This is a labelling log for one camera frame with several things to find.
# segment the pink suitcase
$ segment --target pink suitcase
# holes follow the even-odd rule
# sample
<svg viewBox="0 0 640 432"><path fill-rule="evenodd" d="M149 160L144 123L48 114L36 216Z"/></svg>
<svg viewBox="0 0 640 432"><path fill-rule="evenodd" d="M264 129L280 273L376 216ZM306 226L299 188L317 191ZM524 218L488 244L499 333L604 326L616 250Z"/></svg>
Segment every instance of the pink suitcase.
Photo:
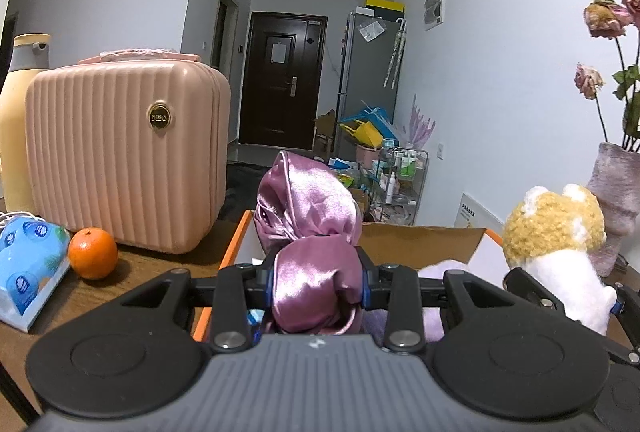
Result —
<svg viewBox="0 0 640 432"><path fill-rule="evenodd" d="M40 73L26 96L37 213L150 250L195 248L225 199L230 102L199 60L127 50Z"/></svg>

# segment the pink satin cloth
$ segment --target pink satin cloth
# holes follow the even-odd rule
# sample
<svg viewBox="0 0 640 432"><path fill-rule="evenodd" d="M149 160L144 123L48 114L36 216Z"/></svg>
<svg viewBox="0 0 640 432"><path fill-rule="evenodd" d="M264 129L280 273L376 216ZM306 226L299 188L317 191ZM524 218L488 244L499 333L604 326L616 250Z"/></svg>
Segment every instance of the pink satin cloth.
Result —
<svg viewBox="0 0 640 432"><path fill-rule="evenodd" d="M281 151L258 188L254 222L265 252L281 248L273 278L276 330L360 332L362 266L354 245L362 216L334 173Z"/></svg>

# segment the suitcase handle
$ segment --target suitcase handle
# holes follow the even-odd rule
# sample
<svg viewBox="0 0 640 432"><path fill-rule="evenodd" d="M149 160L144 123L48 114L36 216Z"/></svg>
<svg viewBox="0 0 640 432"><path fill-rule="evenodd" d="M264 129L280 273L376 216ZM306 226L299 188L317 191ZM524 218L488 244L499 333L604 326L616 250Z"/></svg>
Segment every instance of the suitcase handle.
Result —
<svg viewBox="0 0 640 432"><path fill-rule="evenodd" d="M123 62L125 60L190 60L202 62L198 55L176 53L171 49L120 49L105 51L97 57L80 60L78 64L100 64L105 62Z"/></svg>

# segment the dark rug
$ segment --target dark rug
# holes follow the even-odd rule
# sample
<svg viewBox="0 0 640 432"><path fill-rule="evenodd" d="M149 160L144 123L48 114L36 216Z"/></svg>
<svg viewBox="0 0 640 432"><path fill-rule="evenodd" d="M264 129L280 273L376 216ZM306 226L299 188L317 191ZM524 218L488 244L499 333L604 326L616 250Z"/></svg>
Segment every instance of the dark rug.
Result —
<svg viewBox="0 0 640 432"><path fill-rule="evenodd" d="M255 210L258 186L270 167L230 162L226 165L226 197L219 221L240 222L246 210Z"/></svg>

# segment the bottle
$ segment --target bottle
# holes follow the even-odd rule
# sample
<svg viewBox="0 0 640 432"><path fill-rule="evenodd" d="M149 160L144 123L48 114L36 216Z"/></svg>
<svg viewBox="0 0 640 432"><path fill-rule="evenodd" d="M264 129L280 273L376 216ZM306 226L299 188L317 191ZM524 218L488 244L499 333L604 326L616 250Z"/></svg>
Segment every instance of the bottle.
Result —
<svg viewBox="0 0 640 432"><path fill-rule="evenodd" d="M400 175L408 176L409 175L409 155L406 151L404 151L404 155L402 156L402 162L400 164Z"/></svg>
<svg viewBox="0 0 640 432"><path fill-rule="evenodd" d="M409 177L415 176L415 150L409 152Z"/></svg>
<svg viewBox="0 0 640 432"><path fill-rule="evenodd" d="M389 181L386 183L386 200L385 203L388 205L394 198L394 189L396 188L396 173L392 172L391 176L389 176Z"/></svg>
<svg viewBox="0 0 640 432"><path fill-rule="evenodd" d="M14 39L9 73L0 93L0 176L8 212L36 212L27 165L24 99L35 75L49 69L49 40L45 34Z"/></svg>

